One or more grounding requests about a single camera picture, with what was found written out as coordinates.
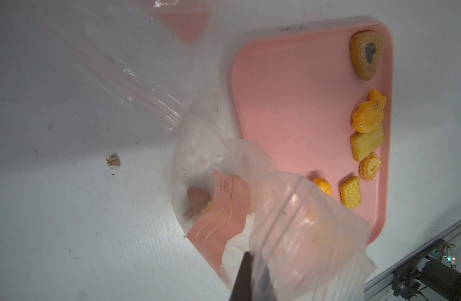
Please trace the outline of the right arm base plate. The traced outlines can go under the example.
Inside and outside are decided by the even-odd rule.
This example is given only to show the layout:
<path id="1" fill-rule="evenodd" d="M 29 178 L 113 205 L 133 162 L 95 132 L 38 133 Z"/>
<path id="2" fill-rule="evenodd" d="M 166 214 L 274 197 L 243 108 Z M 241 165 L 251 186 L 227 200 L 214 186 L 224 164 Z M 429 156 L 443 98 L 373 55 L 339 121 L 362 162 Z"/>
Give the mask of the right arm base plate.
<path id="1" fill-rule="evenodd" d="M 425 288 L 446 300 L 461 300 L 461 272 L 457 270 L 456 245 L 438 239 L 393 272 L 393 295 L 411 300 Z"/>

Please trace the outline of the clear resealable bag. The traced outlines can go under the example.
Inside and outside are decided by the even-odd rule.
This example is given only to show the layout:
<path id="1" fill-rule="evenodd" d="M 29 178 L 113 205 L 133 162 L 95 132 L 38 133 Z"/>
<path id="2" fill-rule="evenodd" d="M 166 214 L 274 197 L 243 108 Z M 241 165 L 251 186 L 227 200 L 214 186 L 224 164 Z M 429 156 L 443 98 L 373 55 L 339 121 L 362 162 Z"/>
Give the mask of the clear resealable bag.
<path id="1" fill-rule="evenodd" d="M 170 195 L 186 238 L 232 290 L 246 252 L 269 268 L 277 300 L 363 300 L 375 270 L 370 226 L 309 179 L 280 171 L 255 142 L 188 115 L 177 129 Z M 187 189 L 212 201 L 187 219 Z"/>
<path id="2" fill-rule="evenodd" d="M 159 132 L 195 95 L 210 1 L 53 1 L 56 35 L 96 80 Z"/>

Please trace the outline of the rectangular cracker cookie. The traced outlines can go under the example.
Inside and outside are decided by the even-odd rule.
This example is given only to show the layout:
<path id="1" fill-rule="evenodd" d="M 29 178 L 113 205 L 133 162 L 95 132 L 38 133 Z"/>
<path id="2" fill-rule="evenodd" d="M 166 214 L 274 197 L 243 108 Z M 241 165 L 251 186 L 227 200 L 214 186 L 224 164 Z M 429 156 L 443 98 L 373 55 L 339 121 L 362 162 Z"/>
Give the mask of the rectangular cracker cookie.
<path id="1" fill-rule="evenodd" d="M 361 205 L 362 194 L 358 176 L 354 176 L 340 185 L 340 197 L 342 204 L 350 210 Z"/>

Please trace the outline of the yellow cat cookie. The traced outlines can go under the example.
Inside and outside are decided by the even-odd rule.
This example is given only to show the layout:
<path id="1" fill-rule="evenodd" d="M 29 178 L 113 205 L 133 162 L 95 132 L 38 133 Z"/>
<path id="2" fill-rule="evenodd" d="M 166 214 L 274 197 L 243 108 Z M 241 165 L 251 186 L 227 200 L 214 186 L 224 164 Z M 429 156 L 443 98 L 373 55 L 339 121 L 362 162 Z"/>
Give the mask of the yellow cat cookie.
<path id="1" fill-rule="evenodd" d="M 368 100 L 362 102 L 352 114 L 352 127 L 361 134 L 370 133 L 381 125 L 385 118 L 387 97 L 378 90 L 371 90 Z"/>

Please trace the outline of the square butter cookie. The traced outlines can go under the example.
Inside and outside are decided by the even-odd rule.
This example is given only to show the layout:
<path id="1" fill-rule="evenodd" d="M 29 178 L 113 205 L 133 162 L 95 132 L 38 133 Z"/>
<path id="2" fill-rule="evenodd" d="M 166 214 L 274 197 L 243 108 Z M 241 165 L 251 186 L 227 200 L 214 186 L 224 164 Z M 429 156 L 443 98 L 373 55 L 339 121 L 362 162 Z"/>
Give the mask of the square butter cookie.
<path id="1" fill-rule="evenodd" d="M 350 138 L 353 158 L 360 162 L 380 147 L 385 140 L 383 126 L 369 133 L 356 133 Z"/>

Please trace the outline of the round flower cookie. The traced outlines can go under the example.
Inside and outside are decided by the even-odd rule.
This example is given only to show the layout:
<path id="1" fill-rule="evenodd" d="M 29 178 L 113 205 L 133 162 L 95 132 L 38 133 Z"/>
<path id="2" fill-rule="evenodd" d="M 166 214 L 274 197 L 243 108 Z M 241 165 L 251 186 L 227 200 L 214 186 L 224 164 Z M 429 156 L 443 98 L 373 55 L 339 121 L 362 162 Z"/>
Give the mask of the round flower cookie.
<path id="1" fill-rule="evenodd" d="M 372 180 L 379 172 L 381 164 L 381 159 L 375 152 L 373 152 L 360 162 L 358 171 L 360 178 L 365 181 Z"/>

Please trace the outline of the heart jam cookie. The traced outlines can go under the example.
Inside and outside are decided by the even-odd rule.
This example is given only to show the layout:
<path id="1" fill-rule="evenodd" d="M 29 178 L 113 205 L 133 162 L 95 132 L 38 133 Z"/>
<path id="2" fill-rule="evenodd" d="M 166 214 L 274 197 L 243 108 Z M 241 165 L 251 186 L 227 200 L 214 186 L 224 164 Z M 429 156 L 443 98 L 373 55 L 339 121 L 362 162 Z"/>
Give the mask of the heart jam cookie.
<path id="1" fill-rule="evenodd" d="M 376 31 L 356 32 L 350 39 L 350 56 L 356 74 L 363 80 L 371 80 L 385 53 L 384 38 Z"/>

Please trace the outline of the pink plastic tray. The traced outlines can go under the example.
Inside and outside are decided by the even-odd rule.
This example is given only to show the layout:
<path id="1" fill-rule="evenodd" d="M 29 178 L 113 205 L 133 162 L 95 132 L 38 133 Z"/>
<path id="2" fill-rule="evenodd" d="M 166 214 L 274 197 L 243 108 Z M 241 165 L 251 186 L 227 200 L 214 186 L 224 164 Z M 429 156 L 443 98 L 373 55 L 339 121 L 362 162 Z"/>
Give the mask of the pink plastic tray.
<path id="1" fill-rule="evenodd" d="M 355 73 L 349 50 L 362 30 L 379 33 L 386 49 L 369 81 Z M 371 90 L 391 98 L 393 65 L 391 32 L 367 16 L 285 27 L 248 41 L 230 72 L 242 136 L 260 144 L 282 171 L 326 179 L 339 198 L 340 184 L 358 173 L 352 114 Z"/>

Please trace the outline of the aluminium front rail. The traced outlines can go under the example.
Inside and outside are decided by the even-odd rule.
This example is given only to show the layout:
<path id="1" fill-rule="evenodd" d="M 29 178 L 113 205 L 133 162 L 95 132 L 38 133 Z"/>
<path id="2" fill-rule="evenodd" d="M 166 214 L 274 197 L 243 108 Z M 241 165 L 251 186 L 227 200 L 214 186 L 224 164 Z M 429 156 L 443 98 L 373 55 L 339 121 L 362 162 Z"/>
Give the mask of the aluminium front rail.
<path id="1" fill-rule="evenodd" d="M 441 233 L 436 233 L 429 241 L 419 243 L 414 248 L 398 247 L 391 244 L 383 247 L 380 244 L 372 244 L 368 249 L 370 257 L 377 264 L 377 271 L 367 281 L 364 291 L 365 300 L 405 300 L 393 295 L 392 279 L 393 272 L 414 255 L 433 244 L 438 239 L 456 245 L 454 255 L 456 257 L 457 270 L 461 272 L 461 219 Z M 411 300 L 446 300 L 437 293 L 425 288 L 423 295 L 412 297 Z"/>

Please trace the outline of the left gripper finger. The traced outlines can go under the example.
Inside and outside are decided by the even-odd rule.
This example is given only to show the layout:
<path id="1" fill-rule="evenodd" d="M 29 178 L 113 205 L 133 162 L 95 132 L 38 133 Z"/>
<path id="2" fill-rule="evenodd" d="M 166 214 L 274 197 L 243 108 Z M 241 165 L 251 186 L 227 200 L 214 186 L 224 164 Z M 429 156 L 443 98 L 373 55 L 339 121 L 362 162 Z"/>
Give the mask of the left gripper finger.
<path id="1" fill-rule="evenodd" d="M 230 301 L 277 300 L 269 268 L 264 266 L 264 260 L 262 257 L 259 257 L 257 260 L 257 267 L 264 268 L 263 273 L 257 280 L 253 279 L 253 263 L 253 255 L 250 252 L 246 252 L 243 255 L 238 275 L 231 290 Z"/>

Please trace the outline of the brown star cookie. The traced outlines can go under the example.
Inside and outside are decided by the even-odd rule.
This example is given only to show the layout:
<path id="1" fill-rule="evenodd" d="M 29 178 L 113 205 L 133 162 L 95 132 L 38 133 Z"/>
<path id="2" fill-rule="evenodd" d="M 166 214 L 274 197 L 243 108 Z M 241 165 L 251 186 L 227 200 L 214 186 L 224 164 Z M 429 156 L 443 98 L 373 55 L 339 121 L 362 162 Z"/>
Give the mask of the brown star cookie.
<path id="1" fill-rule="evenodd" d="M 200 216 L 203 209 L 212 201 L 208 191 L 193 186 L 187 189 L 187 198 L 189 200 L 189 207 L 184 213 L 187 219 L 194 219 Z"/>

